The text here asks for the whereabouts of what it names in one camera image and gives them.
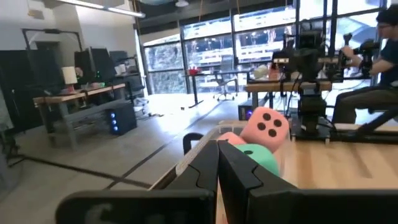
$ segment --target person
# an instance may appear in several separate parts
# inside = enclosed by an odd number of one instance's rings
[[[389,105],[398,105],[398,6],[381,11],[376,20],[379,36],[387,39],[387,43],[380,57],[373,62],[370,75],[381,73],[381,80],[377,86],[339,94],[332,123],[355,123],[355,109],[382,110]],[[341,50],[351,59],[351,66],[359,67],[362,59],[354,55],[352,48],[346,46]]]

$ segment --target red object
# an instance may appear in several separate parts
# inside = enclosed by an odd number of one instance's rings
[[[196,70],[196,69],[189,69],[189,70],[188,70],[188,73],[189,73],[189,75],[194,76],[194,75],[197,75],[197,74],[198,74],[198,70]]]
[[[223,134],[217,140],[227,140],[230,144],[247,144],[241,137],[232,132]]]
[[[74,91],[75,91],[75,88],[73,87],[73,85],[68,85],[68,92],[73,93]]]
[[[199,72],[201,72],[200,68],[191,68],[188,70],[189,75],[192,76],[198,75]]]

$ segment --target desk lamp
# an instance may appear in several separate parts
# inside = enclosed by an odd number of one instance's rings
[[[62,73],[63,73],[63,79],[65,80],[65,84],[68,88],[68,92],[69,93],[74,92],[75,89],[73,85],[77,83],[75,67],[73,66],[63,67]]]

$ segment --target wooden tabletop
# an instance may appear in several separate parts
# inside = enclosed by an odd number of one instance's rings
[[[331,82],[329,81],[320,81],[320,89],[321,90],[331,90]],[[285,82],[284,83],[284,91],[298,91],[299,84],[296,83],[293,88],[293,82]],[[314,85],[313,83],[303,82],[301,87],[306,87],[309,85]],[[244,89],[248,92],[267,92],[267,91],[280,91],[280,83],[255,83],[255,84],[247,84]]]
[[[125,84],[118,84],[118,85],[114,85],[113,89],[118,89],[118,88],[124,88],[126,85]],[[91,91],[87,91],[87,95],[95,95],[98,93],[103,93],[106,91],[111,91],[112,87],[104,87],[104,88],[97,88],[95,90],[91,90]],[[37,103],[37,104],[41,104],[41,103],[61,103],[61,102],[65,102],[65,101],[69,101],[69,100],[74,100],[77,98],[82,98],[85,97],[85,93],[77,93],[74,95],[65,95],[65,96],[46,96],[46,97],[36,97],[33,98],[33,102]]]
[[[221,124],[245,122],[223,121]],[[282,177],[301,189],[398,188],[396,145],[286,140],[277,152],[277,160],[283,161]]]

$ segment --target glass pane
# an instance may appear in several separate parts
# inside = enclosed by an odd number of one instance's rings
[[[382,0],[338,0],[337,14],[346,14],[351,12],[359,12],[368,9],[375,9],[380,7]]]
[[[150,85],[154,94],[186,93],[184,71],[151,72]]]
[[[220,66],[203,67],[201,69],[202,69],[203,73],[209,74],[209,75],[202,76],[202,77],[196,77],[198,93],[217,93],[217,92],[221,91],[222,88],[220,86],[218,86],[218,83],[216,81],[216,76],[213,75],[215,71],[220,70]],[[246,85],[246,83],[247,83],[246,73],[227,74],[227,75],[223,75],[222,79],[224,81],[231,80],[231,79],[237,79],[240,91],[243,91],[243,86]],[[228,91],[230,93],[235,92],[235,82],[228,83]]]
[[[293,6],[282,6],[234,16],[235,31],[288,24],[296,21]]]
[[[163,37],[157,40],[152,40],[149,42],[144,43],[144,46],[150,46],[150,45],[155,45],[155,44],[163,44],[167,42],[173,42],[173,41],[179,41],[180,40],[180,34],[174,34],[168,37]]]
[[[146,47],[145,56],[149,72],[183,68],[180,43]]]
[[[223,55],[232,55],[230,35],[192,40],[185,43],[188,67],[220,65]]]
[[[184,39],[206,37],[209,35],[231,32],[231,18],[213,19],[205,22],[186,25],[183,27]]]
[[[332,0],[328,0],[327,15],[331,15]],[[300,21],[323,17],[323,0],[301,0]]]
[[[343,35],[352,33],[349,45],[359,47],[365,40],[376,38],[377,12],[358,16],[344,17],[337,20],[336,50],[344,46]]]
[[[273,52],[282,50],[284,34],[294,34],[294,26],[237,34],[236,56],[239,63],[271,60]]]

